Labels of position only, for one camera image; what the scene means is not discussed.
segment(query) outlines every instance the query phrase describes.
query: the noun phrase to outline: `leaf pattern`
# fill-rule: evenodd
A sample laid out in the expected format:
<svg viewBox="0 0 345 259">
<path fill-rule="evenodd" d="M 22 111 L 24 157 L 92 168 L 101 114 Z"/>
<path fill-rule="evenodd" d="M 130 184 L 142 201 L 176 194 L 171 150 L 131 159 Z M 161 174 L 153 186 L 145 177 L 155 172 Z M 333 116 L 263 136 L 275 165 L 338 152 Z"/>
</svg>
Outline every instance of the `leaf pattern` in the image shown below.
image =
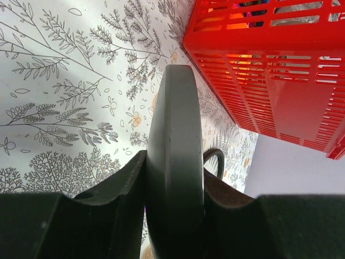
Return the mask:
<svg viewBox="0 0 345 259">
<path fill-rule="evenodd" d="M 146 149 L 165 66 L 193 67 L 182 48 L 193 4 L 0 0 L 0 193 L 73 197 Z M 224 181 L 243 191 L 257 134 L 195 76 L 203 148 L 223 150 Z M 147 235 L 144 224 L 143 247 Z"/>
</svg>

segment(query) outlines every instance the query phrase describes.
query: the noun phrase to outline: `red plastic basket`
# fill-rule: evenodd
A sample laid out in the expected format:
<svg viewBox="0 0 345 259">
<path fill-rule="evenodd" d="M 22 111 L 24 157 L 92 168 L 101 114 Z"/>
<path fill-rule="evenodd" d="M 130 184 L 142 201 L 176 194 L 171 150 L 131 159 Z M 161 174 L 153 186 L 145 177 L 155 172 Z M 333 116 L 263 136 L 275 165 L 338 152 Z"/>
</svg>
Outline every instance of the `red plastic basket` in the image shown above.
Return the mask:
<svg viewBox="0 0 345 259">
<path fill-rule="evenodd" d="M 184 46 L 236 123 L 327 153 L 345 154 L 345 2 L 276 13 L 308 0 L 197 0 Z M 259 16 L 244 13 L 267 10 Z M 337 21 L 329 21 L 337 14 Z M 314 17 L 315 23 L 272 21 Z"/>
</svg>

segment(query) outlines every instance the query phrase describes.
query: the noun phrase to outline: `table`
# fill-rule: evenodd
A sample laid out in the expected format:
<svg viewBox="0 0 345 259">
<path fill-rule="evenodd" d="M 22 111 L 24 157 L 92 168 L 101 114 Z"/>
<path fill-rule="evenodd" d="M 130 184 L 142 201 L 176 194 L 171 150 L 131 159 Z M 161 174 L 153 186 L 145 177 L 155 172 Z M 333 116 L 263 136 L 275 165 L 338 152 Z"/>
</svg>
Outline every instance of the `table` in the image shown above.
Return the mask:
<svg viewBox="0 0 345 259">
<path fill-rule="evenodd" d="M 1 0 L 0 193 L 73 197 L 146 148 L 164 67 L 193 67 L 181 50 L 193 5 Z M 257 134 L 194 71 L 204 150 L 224 152 L 224 181 L 243 191 Z"/>
</svg>

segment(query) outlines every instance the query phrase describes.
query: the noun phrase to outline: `floral tablecloth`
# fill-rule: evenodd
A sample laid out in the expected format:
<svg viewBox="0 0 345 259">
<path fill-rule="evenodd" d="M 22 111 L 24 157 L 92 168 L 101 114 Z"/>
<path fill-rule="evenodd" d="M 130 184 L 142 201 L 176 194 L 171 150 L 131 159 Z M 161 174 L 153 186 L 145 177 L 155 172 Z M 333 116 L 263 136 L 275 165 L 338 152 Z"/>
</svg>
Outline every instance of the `floral tablecloth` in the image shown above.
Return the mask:
<svg viewBox="0 0 345 259">
<path fill-rule="evenodd" d="M 146 148 L 164 67 L 192 66 L 193 4 L 0 0 L 0 193 L 75 196 Z M 243 191 L 257 135 L 195 75 L 204 149 L 223 150 L 224 181 Z"/>
</svg>

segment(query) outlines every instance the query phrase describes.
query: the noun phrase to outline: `white patterned fabric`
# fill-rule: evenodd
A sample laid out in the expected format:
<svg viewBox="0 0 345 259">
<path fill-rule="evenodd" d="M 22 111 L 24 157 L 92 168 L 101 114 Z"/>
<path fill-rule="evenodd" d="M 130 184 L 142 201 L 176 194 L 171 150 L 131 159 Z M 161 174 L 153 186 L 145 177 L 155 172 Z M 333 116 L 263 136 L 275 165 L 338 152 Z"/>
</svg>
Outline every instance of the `white patterned fabric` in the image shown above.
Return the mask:
<svg viewBox="0 0 345 259">
<path fill-rule="evenodd" d="M 180 46 L 193 4 L 0 0 L 0 193 L 72 197 L 145 149 L 164 67 L 192 66 Z M 204 150 L 224 152 L 224 181 L 243 191 L 257 134 L 194 72 Z"/>
</svg>

